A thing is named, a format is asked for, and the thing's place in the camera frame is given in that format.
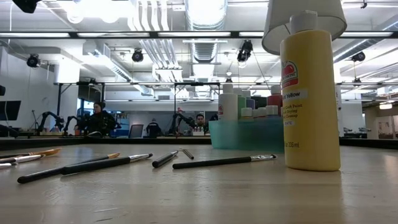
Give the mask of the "white paint bottle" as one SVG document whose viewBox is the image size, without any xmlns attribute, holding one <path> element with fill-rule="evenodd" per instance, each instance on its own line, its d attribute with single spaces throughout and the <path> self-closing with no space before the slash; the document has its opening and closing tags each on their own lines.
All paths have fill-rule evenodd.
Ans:
<svg viewBox="0 0 398 224">
<path fill-rule="evenodd" d="M 233 84 L 223 84 L 223 92 L 218 97 L 218 119 L 236 121 L 238 119 L 238 96 L 234 93 Z"/>
</svg>

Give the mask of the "long paintbrush silver ferrule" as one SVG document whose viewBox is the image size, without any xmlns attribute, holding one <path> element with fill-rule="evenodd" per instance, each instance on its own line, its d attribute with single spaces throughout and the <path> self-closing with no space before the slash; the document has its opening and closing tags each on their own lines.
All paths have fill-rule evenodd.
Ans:
<svg viewBox="0 0 398 224">
<path fill-rule="evenodd" d="M 268 155 L 257 155 L 257 156 L 248 156 L 248 157 L 234 157 L 229 159 L 217 159 L 210 161 L 177 163 L 173 164 L 172 168 L 189 169 L 196 167 L 222 166 L 222 165 L 241 164 L 241 163 L 257 162 L 257 161 L 271 161 L 276 159 L 277 156 L 275 154 L 268 154 Z"/>
</svg>

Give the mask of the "teal translucent plastic bin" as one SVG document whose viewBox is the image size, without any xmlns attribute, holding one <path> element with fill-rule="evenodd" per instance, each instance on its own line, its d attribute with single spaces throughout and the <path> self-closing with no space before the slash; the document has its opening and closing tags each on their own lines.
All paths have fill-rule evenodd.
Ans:
<svg viewBox="0 0 398 224">
<path fill-rule="evenodd" d="M 279 116 L 210 121 L 208 124 L 215 149 L 284 152 L 284 127 Z"/>
</svg>

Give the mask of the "silver ventilation duct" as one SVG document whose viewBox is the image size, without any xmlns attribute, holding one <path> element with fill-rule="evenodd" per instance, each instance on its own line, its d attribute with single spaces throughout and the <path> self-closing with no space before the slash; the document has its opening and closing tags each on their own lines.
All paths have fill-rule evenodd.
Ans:
<svg viewBox="0 0 398 224">
<path fill-rule="evenodd" d="M 228 0 L 184 0 L 188 30 L 224 29 Z M 218 43 L 193 43 L 191 53 L 198 63 L 211 63 L 216 58 Z"/>
</svg>

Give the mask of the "black paintbrush silver ferrule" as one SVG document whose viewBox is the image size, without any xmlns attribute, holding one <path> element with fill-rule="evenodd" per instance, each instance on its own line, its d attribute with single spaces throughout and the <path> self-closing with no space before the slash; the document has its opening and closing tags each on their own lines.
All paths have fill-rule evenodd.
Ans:
<svg viewBox="0 0 398 224">
<path fill-rule="evenodd" d="M 121 166 L 121 165 L 125 165 L 125 164 L 130 164 L 132 162 L 148 159 L 148 158 L 151 158 L 152 156 L 153 156 L 153 153 L 148 153 L 148 154 L 127 156 L 127 157 L 120 157 L 120 158 L 115 158 L 115 159 L 106 159 L 106 160 L 102 160 L 102 161 L 85 162 L 85 163 L 81 163 L 81 164 L 65 166 L 62 169 L 61 174 L 62 175 L 70 175 L 70 174 L 77 174 L 80 172 L 88 172 L 88 171 L 100 170 L 100 169 L 105 169 L 105 168 L 110 168 L 110 167 L 116 167 L 116 166 Z"/>
</svg>

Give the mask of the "large plain green paint bottle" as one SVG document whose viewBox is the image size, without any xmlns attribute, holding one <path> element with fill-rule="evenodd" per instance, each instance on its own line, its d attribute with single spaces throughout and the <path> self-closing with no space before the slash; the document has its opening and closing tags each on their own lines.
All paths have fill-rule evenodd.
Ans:
<svg viewBox="0 0 398 224">
<path fill-rule="evenodd" d="M 243 96 L 243 91 L 241 88 L 235 88 L 234 93 L 237 95 L 238 103 L 238 119 L 241 118 L 241 109 L 246 107 L 246 97 Z"/>
</svg>

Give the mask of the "grey office chair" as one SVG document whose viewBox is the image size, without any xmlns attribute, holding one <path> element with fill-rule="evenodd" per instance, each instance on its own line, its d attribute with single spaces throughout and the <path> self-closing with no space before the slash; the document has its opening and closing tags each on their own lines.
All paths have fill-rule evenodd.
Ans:
<svg viewBox="0 0 398 224">
<path fill-rule="evenodd" d="M 142 138 L 143 129 L 144 129 L 143 124 L 132 124 L 129 130 L 128 138 L 130 139 Z"/>
</svg>

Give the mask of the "black wall monitor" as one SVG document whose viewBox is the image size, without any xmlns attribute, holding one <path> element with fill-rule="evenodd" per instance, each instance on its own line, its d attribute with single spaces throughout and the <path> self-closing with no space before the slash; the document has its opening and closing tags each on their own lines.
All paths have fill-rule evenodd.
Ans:
<svg viewBox="0 0 398 224">
<path fill-rule="evenodd" d="M 16 121 L 21 101 L 0 101 L 0 121 Z"/>
</svg>

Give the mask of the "yellow apple-label paint bottle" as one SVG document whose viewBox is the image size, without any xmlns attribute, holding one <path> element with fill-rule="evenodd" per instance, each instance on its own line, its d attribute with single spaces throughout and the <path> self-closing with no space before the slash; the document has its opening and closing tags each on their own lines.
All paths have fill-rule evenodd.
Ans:
<svg viewBox="0 0 398 224">
<path fill-rule="evenodd" d="M 315 11 L 290 17 L 280 44 L 285 164 L 310 171 L 341 167 L 331 34 Z"/>
</svg>

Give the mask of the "thin paintbrush yellow tip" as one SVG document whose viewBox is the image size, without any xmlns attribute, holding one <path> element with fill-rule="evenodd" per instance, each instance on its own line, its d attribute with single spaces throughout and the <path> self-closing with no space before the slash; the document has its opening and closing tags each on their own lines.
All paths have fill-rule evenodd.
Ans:
<svg viewBox="0 0 398 224">
<path fill-rule="evenodd" d="M 87 163 L 87 162 L 95 162 L 95 161 L 102 161 L 102 160 L 106 160 L 106 159 L 113 159 L 113 158 L 117 158 L 119 155 L 120 155 L 119 152 L 112 153 L 112 154 L 108 154 L 107 156 L 104 156 L 104 157 L 97 157 L 94 159 L 81 161 L 81 162 L 76 163 L 76 165 Z M 59 175 L 59 174 L 61 174 L 62 170 L 64 170 L 64 168 L 65 167 L 62 166 L 62 167 L 57 167 L 57 168 L 53 168 L 53 169 L 43 170 L 40 172 L 35 172 L 33 174 L 23 175 L 17 179 L 17 182 L 19 184 L 26 184 L 28 182 L 33 182 L 35 180 L 40 180 L 40 179 L 44 179 L 47 177 Z"/>
</svg>

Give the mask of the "large purple-blue paint bottle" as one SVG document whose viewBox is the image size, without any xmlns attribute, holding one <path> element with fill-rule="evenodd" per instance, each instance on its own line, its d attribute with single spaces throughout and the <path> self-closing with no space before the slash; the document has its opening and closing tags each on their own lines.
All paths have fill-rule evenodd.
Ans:
<svg viewBox="0 0 398 224">
<path fill-rule="evenodd" d="M 251 98 L 251 91 L 250 90 L 243 90 L 242 91 L 243 97 L 246 98 L 246 107 L 251 108 L 252 110 L 256 109 L 255 100 Z"/>
</svg>

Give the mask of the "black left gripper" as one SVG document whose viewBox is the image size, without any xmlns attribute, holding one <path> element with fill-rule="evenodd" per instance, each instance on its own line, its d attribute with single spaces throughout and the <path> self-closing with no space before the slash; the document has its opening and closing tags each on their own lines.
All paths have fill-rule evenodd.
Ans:
<svg viewBox="0 0 398 224">
<path fill-rule="evenodd" d="M 12 0 L 13 3 L 24 13 L 34 13 L 40 0 Z"/>
</svg>

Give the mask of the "orange handled paintbrush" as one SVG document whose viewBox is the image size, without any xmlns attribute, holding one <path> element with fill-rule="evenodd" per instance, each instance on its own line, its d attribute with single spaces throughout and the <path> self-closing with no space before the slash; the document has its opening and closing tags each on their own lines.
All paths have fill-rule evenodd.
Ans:
<svg viewBox="0 0 398 224">
<path fill-rule="evenodd" d="M 45 156 L 52 156 L 54 154 L 59 153 L 61 148 L 50 149 L 46 151 L 38 151 L 38 152 L 26 152 L 26 153 L 19 153 L 19 154 L 11 154 L 11 155 L 3 155 L 0 156 L 0 159 L 10 158 L 10 157 L 21 157 L 21 156 L 35 156 L 35 155 L 45 155 Z"/>
</svg>

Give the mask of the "white cylindrical column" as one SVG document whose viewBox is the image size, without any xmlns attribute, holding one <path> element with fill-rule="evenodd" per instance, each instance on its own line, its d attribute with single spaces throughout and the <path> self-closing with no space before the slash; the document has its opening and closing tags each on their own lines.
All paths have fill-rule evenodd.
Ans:
<svg viewBox="0 0 398 224">
<path fill-rule="evenodd" d="M 338 135 L 339 137 L 344 136 L 343 125 L 342 125 L 342 114 L 341 114 L 341 87 L 335 86 L 335 98 L 336 98 L 336 112 L 337 112 L 337 123 L 338 123 Z"/>
</svg>

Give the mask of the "large pink paint bottle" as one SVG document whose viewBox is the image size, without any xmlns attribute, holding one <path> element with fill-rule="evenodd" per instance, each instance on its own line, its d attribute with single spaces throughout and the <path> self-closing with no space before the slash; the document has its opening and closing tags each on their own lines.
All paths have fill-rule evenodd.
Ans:
<svg viewBox="0 0 398 224">
<path fill-rule="evenodd" d="M 280 85 L 271 86 L 271 95 L 267 97 L 267 104 L 278 106 L 279 108 L 282 106 L 282 91 Z"/>
</svg>

